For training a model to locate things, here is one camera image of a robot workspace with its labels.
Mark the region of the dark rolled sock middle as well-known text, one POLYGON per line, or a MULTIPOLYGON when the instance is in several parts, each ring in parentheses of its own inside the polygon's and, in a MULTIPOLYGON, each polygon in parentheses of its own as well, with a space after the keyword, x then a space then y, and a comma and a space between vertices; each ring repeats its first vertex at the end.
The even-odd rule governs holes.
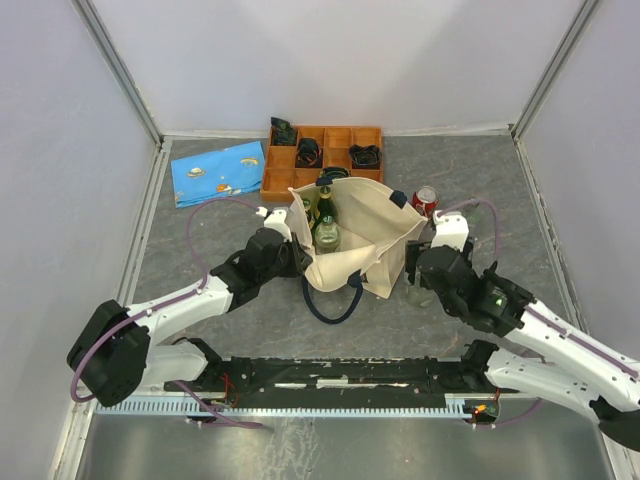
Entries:
POLYGON ((322 150, 313 138, 302 137, 297 145, 295 166, 297 168, 320 168, 322 150))

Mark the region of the dark green glass bottle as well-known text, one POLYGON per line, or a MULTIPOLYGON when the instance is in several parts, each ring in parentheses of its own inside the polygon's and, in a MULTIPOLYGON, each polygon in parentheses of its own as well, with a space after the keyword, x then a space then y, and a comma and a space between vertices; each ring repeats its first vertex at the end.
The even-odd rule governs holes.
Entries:
POLYGON ((325 219, 329 218, 334 223, 338 220, 337 209, 332 196, 332 190, 328 185, 319 187, 318 200, 314 210, 315 226, 318 227, 325 219))

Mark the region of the clear bottle green cap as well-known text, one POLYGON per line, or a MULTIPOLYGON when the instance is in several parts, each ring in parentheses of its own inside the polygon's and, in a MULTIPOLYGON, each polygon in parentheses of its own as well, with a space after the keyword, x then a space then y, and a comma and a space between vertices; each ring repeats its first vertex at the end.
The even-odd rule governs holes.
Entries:
POLYGON ((426 308, 436 299, 436 294, 432 290, 423 287, 419 279, 416 279, 413 283, 406 280, 406 299, 412 306, 426 308))

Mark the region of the blue patterned cloth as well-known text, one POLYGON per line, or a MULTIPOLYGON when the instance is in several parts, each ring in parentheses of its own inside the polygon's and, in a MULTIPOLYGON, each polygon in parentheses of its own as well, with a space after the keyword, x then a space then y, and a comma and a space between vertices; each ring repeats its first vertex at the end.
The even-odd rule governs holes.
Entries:
POLYGON ((258 191, 266 160, 259 141, 179 158, 171 162, 177 208, 258 191))

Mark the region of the clear glass bottle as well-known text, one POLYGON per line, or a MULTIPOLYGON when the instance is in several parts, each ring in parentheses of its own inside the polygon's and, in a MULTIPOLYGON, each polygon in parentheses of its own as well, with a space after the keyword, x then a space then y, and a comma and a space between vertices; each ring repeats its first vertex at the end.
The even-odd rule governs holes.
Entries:
POLYGON ((482 203, 478 199, 470 199, 465 207, 464 216, 471 228, 481 225, 484 218, 482 203))
POLYGON ((341 232, 335 222, 321 222, 314 232, 314 246, 318 255, 336 252, 341 243, 341 232))

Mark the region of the dark rolled sock front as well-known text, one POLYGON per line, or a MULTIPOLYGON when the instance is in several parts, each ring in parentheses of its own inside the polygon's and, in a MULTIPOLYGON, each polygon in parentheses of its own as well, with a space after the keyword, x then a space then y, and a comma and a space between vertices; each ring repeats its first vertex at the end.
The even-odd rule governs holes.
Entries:
POLYGON ((342 179, 350 177, 350 171, 344 167, 330 166, 323 168, 319 174, 320 178, 328 178, 330 180, 342 179))

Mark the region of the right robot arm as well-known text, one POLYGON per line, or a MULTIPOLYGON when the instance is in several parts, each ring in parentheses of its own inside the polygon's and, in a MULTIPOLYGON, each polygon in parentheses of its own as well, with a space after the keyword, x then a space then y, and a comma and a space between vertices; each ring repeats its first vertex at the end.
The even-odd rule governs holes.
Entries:
POLYGON ((445 313, 471 328, 535 353, 527 360, 495 348, 458 368, 467 389, 492 384, 561 405, 595 422, 611 440, 639 448, 639 362, 574 327, 531 292, 500 276, 494 266, 477 274, 472 245, 461 251, 411 241, 409 281, 432 291, 445 313))

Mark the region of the small green cap bottle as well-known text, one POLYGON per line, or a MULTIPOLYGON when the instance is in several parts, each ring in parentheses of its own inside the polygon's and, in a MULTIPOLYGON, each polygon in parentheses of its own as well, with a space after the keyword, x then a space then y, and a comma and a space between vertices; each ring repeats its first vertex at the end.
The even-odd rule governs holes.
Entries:
POLYGON ((304 212, 305 212, 305 215, 306 215, 307 223, 309 225, 309 228, 312 229, 314 224, 315 224, 315 216, 314 216, 312 202, 311 202, 311 200, 309 198, 303 197, 302 198, 302 203, 303 203, 303 207, 304 207, 304 212))

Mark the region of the wooden compartment tray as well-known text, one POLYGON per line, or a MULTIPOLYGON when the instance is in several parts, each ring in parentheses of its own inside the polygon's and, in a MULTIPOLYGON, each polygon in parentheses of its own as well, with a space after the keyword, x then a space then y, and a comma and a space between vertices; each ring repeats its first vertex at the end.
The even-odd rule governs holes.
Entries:
POLYGON ((263 201, 290 203, 292 196, 289 188, 300 188, 314 183, 321 169, 327 167, 342 167, 352 176, 384 182, 384 153, 381 153, 379 166, 367 168, 356 166, 349 155, 349 148, 353 145, 376 145, 383 150, 380 127, 293 124, 292 128, 297 134, 296 141, 292 145, 275 145, 274 127, 270 127, 268 146, 265 148, 266 165, 260 189, 263 201), (301 138, 312 138, 316 141, 320 148, 321 166, 309 168, 296 165, 297 145, 301 138))

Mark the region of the dark rolled sock back-left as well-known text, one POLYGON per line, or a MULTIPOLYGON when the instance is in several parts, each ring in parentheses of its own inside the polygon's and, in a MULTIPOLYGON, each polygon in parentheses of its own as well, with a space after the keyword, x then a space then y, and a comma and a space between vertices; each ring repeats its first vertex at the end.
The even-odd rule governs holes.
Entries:
POLYGON ((297 144, 297 130, 289 121, 272 117, 271 144, 273 146, 295 146, 297 144))

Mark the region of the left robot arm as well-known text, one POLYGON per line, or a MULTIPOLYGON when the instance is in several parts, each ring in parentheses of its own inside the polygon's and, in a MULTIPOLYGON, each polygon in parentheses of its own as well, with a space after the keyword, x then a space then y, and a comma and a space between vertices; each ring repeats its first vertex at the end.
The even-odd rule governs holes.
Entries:
POLYGON ((154 383, 183 380, 201 390, 212 389, 221 378, 215 352, 194 341, 168 346, 165 339, 252 301, 274 278, 303 275, 311 263, 297 238, 260 228, 244 249, 188 287, 141 304, 101 303, 67 355, 74 372, 72 399, 83 402, 80 385, 105 407, 154 383))

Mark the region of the red soda can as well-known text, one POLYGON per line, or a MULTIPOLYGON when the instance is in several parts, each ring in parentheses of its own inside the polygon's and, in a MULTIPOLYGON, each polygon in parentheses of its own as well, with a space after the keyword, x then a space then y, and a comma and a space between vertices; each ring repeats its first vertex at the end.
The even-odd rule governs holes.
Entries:
POLYGON ((413 208, 422 216, 430 218, 438 204, 439 197, 437 191, 428 185, 418 188, 411 200, 413 208))

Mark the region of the dark rolled sock right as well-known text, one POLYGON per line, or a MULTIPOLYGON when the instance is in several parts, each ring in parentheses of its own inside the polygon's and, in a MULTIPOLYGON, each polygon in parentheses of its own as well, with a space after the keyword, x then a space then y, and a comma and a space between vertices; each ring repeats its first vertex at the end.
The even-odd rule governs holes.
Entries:
POLYGON ((354 169, 377 170, 382 161, 382 152, 377 145, 352 145, 348 150, 354 169))

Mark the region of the cream canvas tote bag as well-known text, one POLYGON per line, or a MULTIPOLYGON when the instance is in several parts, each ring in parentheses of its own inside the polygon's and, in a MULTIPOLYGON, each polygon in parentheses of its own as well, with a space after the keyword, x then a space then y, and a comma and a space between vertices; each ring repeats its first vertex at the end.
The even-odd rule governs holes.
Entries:
POLYGON ((427 224, 404 193, 362 177, 322 178, 289 192, 293 202, 287 224, 311 257, 302 277, 303 298, 311 313, 325 324, 337 325, 352 315, 364 292, 388 298, 404 270, 406 244, 418 240, 427 224), (330 253, 316 246, 303 204, 304 199, 317 202, 323 187, 330 189, 340 233, 340 243, 330 253), (322 315, 310 290, 327 293, 344 286, 355 290, 347 310, 334 319, 322 315))

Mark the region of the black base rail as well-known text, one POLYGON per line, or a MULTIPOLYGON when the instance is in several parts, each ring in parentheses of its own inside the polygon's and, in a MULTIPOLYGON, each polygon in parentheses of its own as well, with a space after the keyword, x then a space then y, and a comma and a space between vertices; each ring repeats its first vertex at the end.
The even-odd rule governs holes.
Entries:
POLYGON ((470 359, 233 357, 187 386, 234 407, 440 406, 449 394, 494 396, 486 370, 470 359))

